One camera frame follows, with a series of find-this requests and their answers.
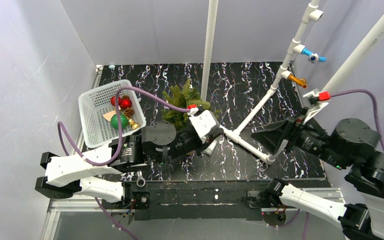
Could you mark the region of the small green christmas tree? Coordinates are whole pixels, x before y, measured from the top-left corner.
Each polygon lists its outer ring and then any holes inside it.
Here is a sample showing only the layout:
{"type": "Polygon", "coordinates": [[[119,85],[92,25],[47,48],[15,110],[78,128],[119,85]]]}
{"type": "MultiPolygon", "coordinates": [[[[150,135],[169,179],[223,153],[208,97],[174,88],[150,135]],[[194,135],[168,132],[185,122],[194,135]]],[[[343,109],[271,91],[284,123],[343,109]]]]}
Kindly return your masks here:
{"type": "MultiPolygon", "coordinates": [[[[204,110],[214,113],[216,119],[219,119],[221,111],[216,109],[208,101],[201,99],[200,92],[191,85],[192,80],[188,78],[183,85],[174,85],[169,88],[169,93],[163,92],[163,97],[167,103],[178,108],[186,109],[191,105],[202,106],[204,110]]],[[[162,119],[174,125],[176,130],[182,130],[188,123],[188,115],[173,109],[164,109],[162,111],[162,119]]]]}

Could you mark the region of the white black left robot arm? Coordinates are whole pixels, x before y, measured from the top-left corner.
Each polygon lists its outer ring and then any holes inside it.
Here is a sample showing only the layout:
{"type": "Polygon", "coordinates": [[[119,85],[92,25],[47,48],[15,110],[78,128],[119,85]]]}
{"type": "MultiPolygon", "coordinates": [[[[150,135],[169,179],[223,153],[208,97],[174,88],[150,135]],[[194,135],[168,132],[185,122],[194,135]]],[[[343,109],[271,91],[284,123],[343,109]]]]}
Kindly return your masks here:
{"type": "Polygon", "coordinates": [[[218,123],[206,123],[196,129],[191,123],[177,131],[168,121],[158,121],[141,128],[139,133],[125,136],[115,161],[104,165],[117,151],[115,139],[101,147],[79,154],[58,156],[44,152],[40,165],[45,176],[38,177],[34,189],[50,199],[68,199],[74,195],[130,203],[130,184],[112,182],[99,175],[137,173],[137,185],[146,183],[142,173],[151,164],[163,165],[190,152],[201,154],[223,133],[218,123]]]}

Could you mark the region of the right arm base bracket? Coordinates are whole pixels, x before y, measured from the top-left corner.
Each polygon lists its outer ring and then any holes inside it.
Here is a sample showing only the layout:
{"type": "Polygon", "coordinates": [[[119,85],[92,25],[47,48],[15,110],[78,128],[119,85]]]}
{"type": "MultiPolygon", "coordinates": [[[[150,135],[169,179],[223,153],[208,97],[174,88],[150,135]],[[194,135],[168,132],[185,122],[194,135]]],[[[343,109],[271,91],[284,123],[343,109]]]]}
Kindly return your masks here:
{"type": "Polygon", "coordinates": [[[248,191],[245,202],[250,209],[260,209],[262,220],[269,226],[278,228],[286,223],[287,206],[276,196],[265,191],[248,191]]]}

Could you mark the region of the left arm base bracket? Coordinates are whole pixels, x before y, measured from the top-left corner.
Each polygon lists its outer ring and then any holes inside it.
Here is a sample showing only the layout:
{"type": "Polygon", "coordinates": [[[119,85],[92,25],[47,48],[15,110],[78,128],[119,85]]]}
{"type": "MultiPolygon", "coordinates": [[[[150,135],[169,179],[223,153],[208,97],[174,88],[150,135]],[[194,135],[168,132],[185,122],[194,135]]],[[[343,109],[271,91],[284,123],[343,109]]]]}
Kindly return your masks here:
{"type": "Polygon", "coordinates": [[[130,183],[122,183],[123,195],[121,200],[112,203],[113,209],[127,210],[124,218],[128,218],[128,225],[135,219],[135,210],[147,210],[150,205],[150,193],[143,190],[134,190],[130,183]]]}

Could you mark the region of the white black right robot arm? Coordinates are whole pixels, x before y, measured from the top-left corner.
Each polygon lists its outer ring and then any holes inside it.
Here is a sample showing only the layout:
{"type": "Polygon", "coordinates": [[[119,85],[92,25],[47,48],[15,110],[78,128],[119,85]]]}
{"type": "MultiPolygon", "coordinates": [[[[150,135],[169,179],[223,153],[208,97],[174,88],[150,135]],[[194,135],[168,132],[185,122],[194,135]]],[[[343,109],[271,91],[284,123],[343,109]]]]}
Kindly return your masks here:
{"type": "Polygon", "coordinates": [[[384,240],[384,152],[376,149],[379,132],[360,119],[345,118],[327,133],[305,109],[251,136],[271,154],[298,148],[338,170],[348,170],[345,181],[364,198],[364,203],[339,203],[275,178],[264,191],[266,201],[319,217],[349,240],[384,240]]]}

